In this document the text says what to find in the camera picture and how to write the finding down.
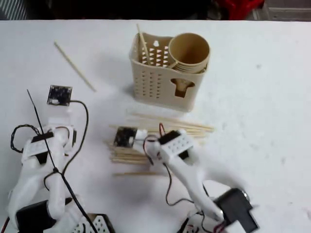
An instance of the beige basket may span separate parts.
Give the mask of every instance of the beige basket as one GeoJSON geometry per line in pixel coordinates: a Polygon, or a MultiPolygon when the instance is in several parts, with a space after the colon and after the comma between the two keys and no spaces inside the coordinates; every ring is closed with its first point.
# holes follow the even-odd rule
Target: beige basket
{"type": "Polygon", "coordinates": [[[135,99],[181,111],[191,111],[206,69],[199,74],[185,74],[166,68],[170,65],[168,44],[172,37],[154,36],[143,33],[151,65],[148,66],[139,34],[132,44],[130,59],[134,78],[135,99]],[[186,92],[181,92],[183,83],[186,92]]]}

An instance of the black antenna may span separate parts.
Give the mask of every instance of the black antenna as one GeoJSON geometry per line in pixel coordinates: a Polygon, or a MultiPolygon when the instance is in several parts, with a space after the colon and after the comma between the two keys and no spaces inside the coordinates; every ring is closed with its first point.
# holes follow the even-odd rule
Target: black antenna
{"type": "MultiPolygon", "coordinates": [[[[41,132],[42,132],[42,134],[44,134],[43,128],[42,128],[42,125],[41,125],[41,121],[40,121],[40,118],[39,118],[39,114],[38,114],[37,108],[35,107],[35,103],[34,103],[34,101],[33,101],[33,98],[31,98],[31,95],[30,95],[28,89],[27,89],[27,92],[28,92],[28,95],[29,95],[29,98],[30,98],[31,102],[33,103],[33,106],[34,106],[34,109],[35,109],[35,115],[36,115],[37,120],[38,120],[38,122],[39,122],[41,132]]],[[[89,216],[87,215],[87,213],[86,213],[85,210],[83,209],[82,205],[79,203],[79,201],[78,201],[76,195],[74,194],[72,188],[70,187],[68,181],[66,180],[64,173],[60,173],[60,172],[58,171],[57,167],[55,166],[54,161],[53,161],[52,156],[51,156],[51,151],[50,151],[50,148],[49,148],[49,145],[48,145],[48,142],[47,142],[46,138],[44,138],[44,142],[45,142],[45,145],[47,146],[48,153],[49,153],[50,159],[51,159],[52,164],[53,164],[53,167],[54,167],[53,173],[59,173],[59,174],[61,175],[61,177],[62,177],[62,179],[63,179],[63,181],[64,181],[64,183],[65,183],[65,186],[67,187],[68,191],[70,192],[70,194],[71,194],[71,196],[72,196],[72,199],[73,199],[74,202],[76,203],[78,209],[81,211],[82,215],[87,219],[87,221],[89,222],[89,224],[90,224],[91,228],[93,229],[93,231],[94,231],[95,233],[97,233],[97,230],[96,230],[96,228],[95,228],[95,226],[94,226],[92,220],[89,218],[89,216]]]]}
{"type": "MultiPolygon", "coordinates": [[[[39,122],[41,132],[42,132],[42,134],[44,134],[43,128],[42,128],[42,125],[41,125],[41,121],[40,121],[40,118],[39,118],[39,114],[38,114],[37,108],[35,107],[35,103],[34,103],[34,101],[33,101],[33,98],[31,98],[31,95],[30,95],[30,92],[29,92],[28,89],[27,89],[27,92],[28,92],[29,98],[30,98],[30,100],[31,100],[31,103],[33,103],[33,106],[34,106],[34,109],[35,109],[35,115],[36,115],[37,120],[38,120],[38,122],[39,122]]],[[[50,148],[49,148],[49,145],[48,145],[48,142],[47,142],[46,138],[44,138],[44,142],[45,142],[45,145],[47,146],[48,153],[49,153],[50,159],[51,159],[51,161],[52,161],[53,167],[54,167],[54,169],[57,169],[57,167],[55,166],[54,161],[53,161],[53,159],[52,159],[51,151],[50,151],[50,148]]]]}

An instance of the bundle of wooden sticks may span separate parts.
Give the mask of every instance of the bundle of wooden sticks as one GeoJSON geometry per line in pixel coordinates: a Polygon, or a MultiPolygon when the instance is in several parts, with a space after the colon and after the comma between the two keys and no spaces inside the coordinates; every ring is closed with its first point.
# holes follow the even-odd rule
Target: bundle of wooden sticks
{"type": "MultiPolygon", "coordinates": [[[[196,140],[201,140],[206,138],[208,133],[214,131],[214,129],[207,125],[189,123],[181,121],[178,119],[152,116],[146,114],[133,113],[131,114],[136,118],[130,120],[133,125],[129,127],[137,127],[139,129],[145,129],[149,134],[159,135],[159,128],[157,127],[160,122],[163,123],[165,131],[169,132],[171,130],[185,129],[188,135],[191,135],[196,140]]],[[[146,165],[149,163],[147,157],[144,154],[139,153],[132,148],[120,148],[115,147],[113,142],[107,142],[107,146],[111,152],[111,162],[113,163],[123,163],[123,164],[133,164],[133,165],[146,165]]],[[[151,172],[134,172],[134,173],[116,173],[115,175],[156,175],[151,172]]]]}

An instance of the white table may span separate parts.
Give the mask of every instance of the white table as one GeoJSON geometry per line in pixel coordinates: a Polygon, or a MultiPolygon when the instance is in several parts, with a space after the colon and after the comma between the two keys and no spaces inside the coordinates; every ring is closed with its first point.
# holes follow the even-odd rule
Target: white table
{"type": "MultiPolygon", "coordinates": [[[[209,71],[195,108],[184,114],[137,103],[132,98],[128,53],[136,21],[0,22],[0,224],[7,195],[17,182],[20,155],[10,149],[15,126],[37,125],[28,88],[41,119],[47,120],[50,84],[73,86],[72,99],[90,112],[86,142],[67,177],[82,195],[88,212],[106,213],[118,233],[173,233],[192,207],[165,203],[168,179],[113,178],[132,166],[111,165],[103,139],[108,124],[124,124],[130,111],[195,120],[214,126],[209,156],[236,170],[259,205],[261,233],[310,232],[311,229],[311,24],[301,22],[141,21],[150,34],[194,32],[211,46],[209,71]],[[92,92],[54,47],[56,40],[92,82],[92,92]]],[[[81,132],[85,113],[72,105],[81,132]]],[[[22,147],[28,130],[16,135],[22,147]]],[[[218,195],[220,188],[209,192],[218,195]]],[[[173,182],[170,199],[187,196],[173,182]]]]}

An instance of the bamboo skewer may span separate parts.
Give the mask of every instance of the bamboo skewer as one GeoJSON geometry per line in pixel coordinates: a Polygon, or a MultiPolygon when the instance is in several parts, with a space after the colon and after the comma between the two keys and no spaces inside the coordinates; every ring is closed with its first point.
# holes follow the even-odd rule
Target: bamboo skewer
{"type": "Polygon", "coordinates": [[[137,164],[137,165],[145,165],[148,164],[148,161],[136,161],[136,160],[125,160],[125,159],[111,159],[113,163],[121,163],[121,164],[137,164]]]}
{"type": "MultiPolygon", "coordinates": [[[[148,134],[159,135],[159,128],[155,127],[160,121],[165,124],[165,129],[167,132],[171,130],[185,129],[188,135],[191,135],[196,140],[204,139],[207,136],[207,132],[212,132],[213,128],[207,125],[189,123],[181,121],[178,119],[161,117],[161,116],[151,116],[147,114],[132,113],[131,115],[139,117],[137,119],[132,119],[136,121],[136,126],[139,129],[145,129],[148,134]]],[[[118,125],[109,125],[109,127],[117,129],[118,125]]],[[[147,165],[149,163],[147,157],[144,154],[137,152],[132,148],[121,148],[115,147],[112,142],[105,142],[111,151],[110,160],[113,163],[123,163],[123,164],[133,164],[133,165],[147,165]]],[[[127,176],[127,175],[149,175],[150,172],[126,172],[126,173],[116,173],[115,176],[127,176]]]]}
{"type": "Polygon", "coordinates": [[[172,118],[163,117],[163,116],[153,116],[153,115],[141,114],[141,113],[132,113],[131,115],[138,116],[138,117],[143,117],[143,118],[154,119],[154,120],[164,120],[164,121],[167,121],[167,122],[177,122],[177,123],[181,123],[181,124],[185,124],[185,125],[191,125],[191,126],[195,126],[195,127],[199,127],[199,128],[204,128],[204,129],[208,129],[208,130],[212,129],[213,130],[212,127],[207,126],[207,125],[189,123],[189,122],[186,122],[186,121],[181,121],[181,120],[178,120],[178,119],[172,119],[172,118]]]}
{"type": "Polygon", "coordinates": [[[63,55],[63,57],[66,59],[66,61],[71,65],[71,67],[78,73],[78,75],[83,79],[83,81],[88,85],[89,88],[91,88],[94,92],[96,92],[96,89],[93,87],[93,85],[87,80],[87,78],[81,73],[81,71],[78,69],[78,67],[71,61],[71,59],[65,54],[65,52],[62,50],[62,48],[57,44],[57,42],[54,42],[54,45],[57,47],[58,51],[63,55]]]}
{"type": "Polygon", "coordinates": [[[136,24],[136,26],[137,26],[137,30],[138,30],[138,33],[139,33],[140,40],[141,40],[141,42],[142,42],[142,45],[144,46],[144,51],[145,51],[145,55],[146,55],[146,57],[147,57],[148,65],[151,65],[151,63],[150,63],[150,57],[149,57],[149,52],[148,52],[148,49],[147,49],[147,46],[146,46],[146,43],[145,43],[144,36],[143,36],[143,34],[140,32],[139,25],[136,24]]]}

